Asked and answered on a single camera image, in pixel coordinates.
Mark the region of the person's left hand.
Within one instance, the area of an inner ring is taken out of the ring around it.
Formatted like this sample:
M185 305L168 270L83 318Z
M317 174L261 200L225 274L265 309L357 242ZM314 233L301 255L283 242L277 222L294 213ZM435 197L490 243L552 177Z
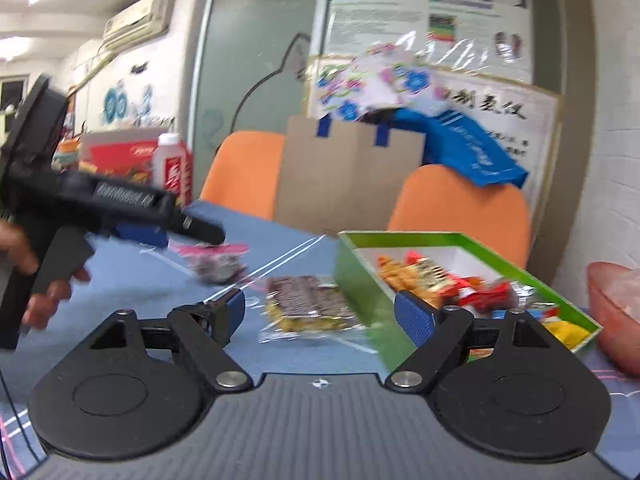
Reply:
M1 221L1 251L11 258L18 270L27 275L32 275L38 270L39 260L29 246L24 230L4 220ZM23 324L34 330L45 330L58 310L58 305L62 301L70 300L73 291L72 280L89 283L91 276L82 266L66 281L54 281L43 294L33 294L23 315Z

